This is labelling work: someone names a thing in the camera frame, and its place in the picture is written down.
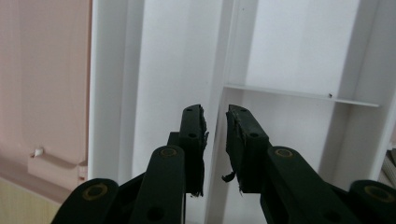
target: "white cabinet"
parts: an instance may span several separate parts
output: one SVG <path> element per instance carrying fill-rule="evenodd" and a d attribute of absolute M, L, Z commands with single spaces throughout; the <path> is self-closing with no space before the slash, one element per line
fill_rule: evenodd
<path fill-rule="evenodd" d="M 231 171 L 224 113 L 237 104 L 336 186 L 377 179 L 396 115 L 395 9 L 389 0 L 94 2 L 91 176 L 122 183 L 144 172 L 182 109 L 201 104 L 205 197 L 187 200 L 187 220 L 261 222 L 258 195 L 220 180 Z"/>

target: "wooden surface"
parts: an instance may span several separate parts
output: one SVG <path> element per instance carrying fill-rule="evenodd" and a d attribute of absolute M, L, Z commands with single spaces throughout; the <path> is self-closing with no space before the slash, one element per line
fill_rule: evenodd
<path fill-rule="evenodd" d="M 45 224 L 50 223 L 59 209 L 55 204 L 0 180 L 0 223 L 1 224 Z"/>

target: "pink wall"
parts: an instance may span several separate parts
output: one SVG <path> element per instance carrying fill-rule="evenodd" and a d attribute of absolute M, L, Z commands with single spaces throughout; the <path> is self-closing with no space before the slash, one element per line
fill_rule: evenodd
<path fill-rule="evenodd" d="M 68 189 L 87 160 L 90 23 L 89 0 L 0 0 L 0 158 Z"/>

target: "screw hole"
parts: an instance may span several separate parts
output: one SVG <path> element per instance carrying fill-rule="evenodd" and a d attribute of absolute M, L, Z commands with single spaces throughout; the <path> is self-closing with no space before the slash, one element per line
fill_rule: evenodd
<path fill-rule="evenodd" d="M 165 148 L 161 150 L 160 152 L 161 156 L 168 158 L 168 157 L 173 157 L 177 154 L 177 151 L 172 149 L 172 148 Z"/>
<path fill-rule="evenodd" d="M 160 221 L 163 219 L 165 212 L 160 207 L 152 207 L 148 210 L 148 221 Z"/>
<path fill-rule="evenodd" d="M 393 203 L 395 201 L 395 197 L 392 194 L 377 186 L 366 186 L 364 187 L 364 191 L 366 194 L 370 195 L 370 197 L 382 203 Z"/>
<path fill-rule="evenodd" d="M 82 192 L 82 197 L 86 201 L 94 201 L 107 194 L 107 186 L 104 183 L 92 185 Z"/>
<path fill-rule="evenodd" d="M 292 157 L 293 156 L 293 153 L 291 151 L 289 151 L 287 149 L 282 149 L 282 148 L 277 149 L 275 151 L 275 154 L 280 157 Z"/>

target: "white shelf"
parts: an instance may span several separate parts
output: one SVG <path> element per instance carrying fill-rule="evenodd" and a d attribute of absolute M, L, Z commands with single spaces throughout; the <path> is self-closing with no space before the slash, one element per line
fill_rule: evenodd
<path fill-rule="evenodd" d="M 229 89 L 242 90 L 242 91 L 259 91 L 259 92 L 296 96 L 296 97 L 303 97 L 303 98 L 316 99 L 316 100 L 332 101 L 335 103 L 348 104 L 348 105 L 362 105 L 362 106 L 370 106 L 370 107 L 379 107 L 379 105 L 372 104 L 372 103 L 366 103 L 366 102 L 354 101 L 354 100 L 348 100 L 348 99 L 340 99 L 340 98 L 331 97 L 331 96 L 323 96 L 323 95 L 297 92 L 297 91 L 281 91 L 281 90 L 275 90 L 275 89 L 269 89 L 269 88 L 263 88 L 263 87 L 252 87 L 252 86 L 238 85 L 238 84 L 232 84 L 232 83 L 226 83 L 224 85 L 224 87 L 229 88 Z"/>

